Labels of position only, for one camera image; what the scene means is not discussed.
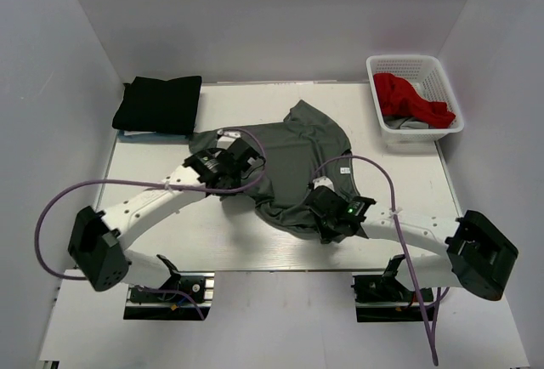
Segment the grey t shirt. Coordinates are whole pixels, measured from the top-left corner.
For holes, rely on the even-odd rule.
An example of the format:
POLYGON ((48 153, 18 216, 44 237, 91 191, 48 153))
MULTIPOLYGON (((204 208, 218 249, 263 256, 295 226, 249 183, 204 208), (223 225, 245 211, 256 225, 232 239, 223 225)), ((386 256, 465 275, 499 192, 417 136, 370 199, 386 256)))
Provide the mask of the grey t shirt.
POLYGON ((426 122, 419 121, 415 117, 385 116, 383 120, 385 125, 391 129, 399 129, 399 130, 431 129, 431 127, 426 122))
POLYGON ((265 175, 246 191, 255 213, 272 227, 295 236, 316 235, 319 224, 304 206, 314 171, 325 161, 349 155, 346 133, 323 112, 300 100, 282 122, 245 126, 241 137, 253 148, 265 151, 265 175))

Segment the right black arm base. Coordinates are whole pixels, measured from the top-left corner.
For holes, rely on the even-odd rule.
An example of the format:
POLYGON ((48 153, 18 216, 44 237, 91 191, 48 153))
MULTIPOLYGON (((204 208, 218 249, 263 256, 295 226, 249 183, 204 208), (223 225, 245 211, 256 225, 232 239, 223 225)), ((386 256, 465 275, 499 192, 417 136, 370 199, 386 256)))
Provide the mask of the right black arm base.
POLYGON ((352 288, 358 323, 423 321, 416 293, 391 277, 354 275, 352 288))

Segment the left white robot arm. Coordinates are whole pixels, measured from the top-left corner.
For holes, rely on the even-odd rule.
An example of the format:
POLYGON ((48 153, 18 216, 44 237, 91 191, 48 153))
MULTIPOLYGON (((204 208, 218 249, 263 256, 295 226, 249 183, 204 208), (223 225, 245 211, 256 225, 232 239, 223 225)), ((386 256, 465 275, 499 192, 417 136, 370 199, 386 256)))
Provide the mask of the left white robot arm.
POLYGON ((227 148, 209 148, 186 158, 158 186, 131 199, 76 215, 68 252, 97 292, 119 283, 148 287, 162 300, 179 292, 181 273, 161 254, 131 250, 133 243, 163 219, 209 196, 230 196, 252 187, 247 175, 266 163, 264 154, 245 140, 227 148))

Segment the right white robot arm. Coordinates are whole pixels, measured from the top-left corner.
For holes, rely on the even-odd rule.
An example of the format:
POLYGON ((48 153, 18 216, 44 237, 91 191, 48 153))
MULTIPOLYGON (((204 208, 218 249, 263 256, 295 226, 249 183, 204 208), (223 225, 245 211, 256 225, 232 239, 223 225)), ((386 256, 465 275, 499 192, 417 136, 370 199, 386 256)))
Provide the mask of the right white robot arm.
POLYGON ((462 287, 479 298, 498 301, 519 255, 486 216, 473 210, 456 219, 394 212, 363 196, 347 201, 324 185, 311 190, 304 204, 325 242, 358 236, 404 242, 426 251, 419 258, 400 255, 389 263, 383 287, 396 300, 419 286, 462 287))

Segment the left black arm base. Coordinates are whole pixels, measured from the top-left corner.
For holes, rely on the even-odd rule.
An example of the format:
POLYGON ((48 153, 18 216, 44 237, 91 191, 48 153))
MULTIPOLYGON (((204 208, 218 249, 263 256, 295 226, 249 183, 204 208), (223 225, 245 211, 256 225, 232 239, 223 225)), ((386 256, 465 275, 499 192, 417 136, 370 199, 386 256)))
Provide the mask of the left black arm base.
POLYGON ((130 287, 123 319, 125 321, 203 321, 212 306, 213 273, 189 273, 173 287, 173 292, 149 291, 130 287))

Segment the folded black t shirt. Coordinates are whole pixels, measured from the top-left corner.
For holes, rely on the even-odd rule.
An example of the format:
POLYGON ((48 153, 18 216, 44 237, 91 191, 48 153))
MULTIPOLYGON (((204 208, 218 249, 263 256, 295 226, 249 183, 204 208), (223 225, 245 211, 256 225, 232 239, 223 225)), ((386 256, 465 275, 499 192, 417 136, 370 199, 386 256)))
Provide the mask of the folded black t shirt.
POLYGON ((135 77, 124 85, 112 127, 129 132, 191 135, 196 126, 201 85, 200 76, 171 80, 135 77))

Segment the folded light blue t shirt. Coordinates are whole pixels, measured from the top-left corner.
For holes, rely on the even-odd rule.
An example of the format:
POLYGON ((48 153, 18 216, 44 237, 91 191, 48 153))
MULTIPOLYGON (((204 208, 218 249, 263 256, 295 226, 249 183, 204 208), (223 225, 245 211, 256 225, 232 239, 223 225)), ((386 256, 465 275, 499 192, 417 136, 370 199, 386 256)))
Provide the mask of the folded light blue t shirt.
POLYGON ((117 132, 117 138, 121 142, 135 144, 184 144, 189 140, 185 135, 122 130, 117 132))

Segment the grey t shirt in basket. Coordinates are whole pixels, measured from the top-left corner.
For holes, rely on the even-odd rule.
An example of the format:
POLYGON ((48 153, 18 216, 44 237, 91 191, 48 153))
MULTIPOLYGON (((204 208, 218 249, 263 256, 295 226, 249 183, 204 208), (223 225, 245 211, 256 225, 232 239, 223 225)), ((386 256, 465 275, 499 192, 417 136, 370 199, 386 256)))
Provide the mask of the grey t shirt in basket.
POLYGON ((383 120, 385 125, 391 129, 399 129, 399 130, 431 129, 431 127, 426 122, 419 121, 415 117, 385 116, 383 120))

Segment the red t shirt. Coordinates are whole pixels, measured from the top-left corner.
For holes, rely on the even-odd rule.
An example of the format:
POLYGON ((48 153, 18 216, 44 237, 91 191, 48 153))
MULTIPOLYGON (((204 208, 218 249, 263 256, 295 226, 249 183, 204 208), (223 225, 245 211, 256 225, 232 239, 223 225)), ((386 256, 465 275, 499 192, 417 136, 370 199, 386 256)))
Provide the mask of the red t shirt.
POLYGON ((404 78, 377 73, 373 80, 384 117, 413 118, 431 128, 448 128, 456 120, 445 102, 426 101, 404 78))

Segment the white plastic basket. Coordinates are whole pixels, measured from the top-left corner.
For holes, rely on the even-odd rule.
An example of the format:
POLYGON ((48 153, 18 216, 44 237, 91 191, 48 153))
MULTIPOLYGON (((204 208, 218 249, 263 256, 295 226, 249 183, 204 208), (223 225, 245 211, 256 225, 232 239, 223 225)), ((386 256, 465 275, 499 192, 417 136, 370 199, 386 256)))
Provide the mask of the white plastic basket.
POLYGON ((434 142, 463 130, 464 119, 456 96, 442 65, 433 56, 420 54, 374 55, 366 60, 366 69, 384 142, 388 144, 434 142), (447 109, 456 116, 452 124, 448 128, 402 129, 389 127, 383 119, 373 79, 374 75, 383 72, 405 79, 426 101, 445 103, 447 109))

